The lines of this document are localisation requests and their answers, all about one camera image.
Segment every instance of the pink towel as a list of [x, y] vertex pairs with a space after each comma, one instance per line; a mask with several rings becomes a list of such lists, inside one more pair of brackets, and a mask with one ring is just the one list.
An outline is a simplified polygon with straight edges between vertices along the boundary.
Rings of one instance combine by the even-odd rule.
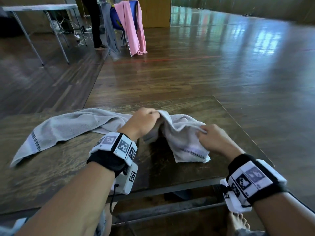
[[140, 3], [138, 1], [138, 35], [135, 29], [134, 20], [132, 18], [131, 8], [129, 1], [121, 1], [120, 3], [114, 4], [117, 15], [120, 19], [121, 24], [125, 30], [128, 38], [129, 48], [131, 55], [142, 55], [147, 54], [146, 51], [146, 39], [144, 37], [143, 25], [142, 25], [142, 11]]

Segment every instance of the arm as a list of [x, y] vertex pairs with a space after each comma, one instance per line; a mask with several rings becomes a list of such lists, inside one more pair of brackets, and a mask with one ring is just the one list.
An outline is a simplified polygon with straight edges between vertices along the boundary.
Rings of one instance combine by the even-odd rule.
[[[197, 132], [200, 143], [208, 150], [224, 155], [230, 162], [245, 153], [217, 125], [202, 126], [207, 134]], [[315, 214], [289, 193], [278, 193], [253, 205], [271, 236], [314, 235]]]
[[[147, 134], [160, 114], [141, 108], [118, 130], [135, 141]], [[16, 236], [93, 235], [113, 184], [115, 174], [90, 162], [53, 196]]]

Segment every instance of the white tabletop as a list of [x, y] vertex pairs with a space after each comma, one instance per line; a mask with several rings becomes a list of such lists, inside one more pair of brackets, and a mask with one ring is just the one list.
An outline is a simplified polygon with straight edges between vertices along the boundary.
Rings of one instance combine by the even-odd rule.
[[78, 7], [77, 4], [46, 4], [35, 6], [12, 6], [3, 7], [4, 11], [53, 11], [53, 10], [69, 10]]

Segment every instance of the forearm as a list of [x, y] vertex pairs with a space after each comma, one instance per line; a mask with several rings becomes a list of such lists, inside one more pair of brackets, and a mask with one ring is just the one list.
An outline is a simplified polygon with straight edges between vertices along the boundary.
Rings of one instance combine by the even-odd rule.
[[114, 178], [114, 172], [90, 162], [16, 235], [93, 235]]
[[253, 205], [270, 236], [315, 235], [315, 214], [289, 193], [278, 193]]

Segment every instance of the person's left hand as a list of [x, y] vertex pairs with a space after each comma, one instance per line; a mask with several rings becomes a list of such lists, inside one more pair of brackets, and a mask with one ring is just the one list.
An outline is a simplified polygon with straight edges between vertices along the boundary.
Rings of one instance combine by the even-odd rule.
[[117, 132], [135, 141], [151, 131], [159, 117], [160, 113], [154, 108], [140, 108]]

